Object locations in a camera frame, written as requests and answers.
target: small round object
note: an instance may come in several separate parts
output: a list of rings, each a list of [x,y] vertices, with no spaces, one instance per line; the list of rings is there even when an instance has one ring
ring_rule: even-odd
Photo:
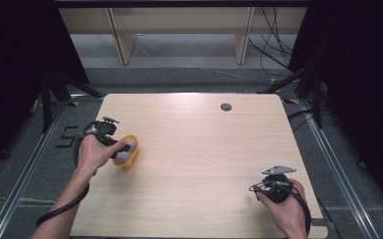
[[[232,106],[229,103],[223,103],[220,105],[220,109],[224,112],[229,112],[232,109]]]

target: metal bracket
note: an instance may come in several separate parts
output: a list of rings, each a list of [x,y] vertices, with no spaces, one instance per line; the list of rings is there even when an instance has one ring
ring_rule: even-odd
[[[291,167],[276,165],[274,167],[271,167],[267,170],[262,171],[262,174],[276,175],[276,174],[283,174],[288,172],[296,172],[296,169]]]

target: gray carpet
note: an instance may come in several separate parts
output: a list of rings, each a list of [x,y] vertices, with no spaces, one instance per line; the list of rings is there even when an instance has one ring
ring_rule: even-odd
[[[272,77],[261,70],[238,69],[217,70],[256,80],[240,79],[201,69],[87,69],[91,86],[104,93],[256,93],[271,85]],[[275,70],[277,74],[287,71]],[[282,99],[295,99],[296,83],[281,89],[277,94]],[[73,94],[80,91],[70,88]],[[61,138],[67,127],[69,133],[79,133],[82,127],[96,118],[101,101],[81,101],[77,107],[66,107],[56,124],[51,140],[24,191],[14,215],[8,224],[3,238],[29,238],[35,230],[35,221],[49,210],[53,201],[62,192],[74,170],[73,149],[57,147],[70,144],[69,139]],[[300,105],[284,104],[288,115],[299,112]],[[373,218],[375,226],[383,236],[383,195],[367,170],[356,165],[356,151],[345,134],[334,125],[333,117],[323,113],[324,132],[335,151],[339,162],[353,183],[363,204]],[[10,193],[21,173],[30,153],[41,135],[42,113],[26,120],[19,133],[9,146],[11,157],[0,161],[0,207]],[[314,191],[334,221],[343,238],[363,238],[362,232],[342,196],[340,188],[331,172],[304,115],[295,117],[290,126],[302,159],[312,182]],[[337,231],[329,229],[327,238],[339,238]]]

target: metal frame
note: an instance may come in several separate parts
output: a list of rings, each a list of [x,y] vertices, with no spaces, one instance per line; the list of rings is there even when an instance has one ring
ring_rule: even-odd
[[[301,99],[299,102],[303,111],[309,110],[309,103],[305,99]],[[308,120],[309,127],[311,128],[311,131],[314,134],[334,177],[336,178],[343,197],[346,199],[346,202],[348,203],[348,206],[351,209],[362,234],[365,238],[381,238],[370,215],[340,165],[339,160],[331,148],[331,145],[328,142],[323,130],[316,126],[316,123],[311,116],[306,115],[306,119]]]
[[[42,133],[42,135],[40,136],[36,147],[34,148],[32,154],[29,157],[29,160],[24,166],[24,169],[18,177],[17,182],[15,183],[14,187],[12,188],[12,191],[10,192],[7,199],[5,200],[5,203],[2,206],[0,210],[0,238],[2,237],[12,215],[14,214],[15,209],[17,208],[18,201],[20,200],[23,192],[25,191],[28,185],[28,182],[30,181],[30,178],[32,177],[37,165],[39,164],[40,157],[42,156],[42,153],[45,150],[52,133],[54,132],[55,125],[58,122],[58,119],[60,118],[66,106],[67,102],[58,103],[54,112],[53,122],[50,124],[48,130]]]

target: forearm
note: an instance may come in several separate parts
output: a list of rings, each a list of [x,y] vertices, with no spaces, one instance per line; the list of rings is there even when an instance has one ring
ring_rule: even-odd
[[[303,231],[298,231],[295,233],[285,233],[287,239],[307,239],[306,233]]]
[[[86,189],[92,176],[93,174],[89,171],[76,169],[51,211],[75,200]],[[77,204],[73,208],[43,222],[32,238],[69,238],[79,206]]]

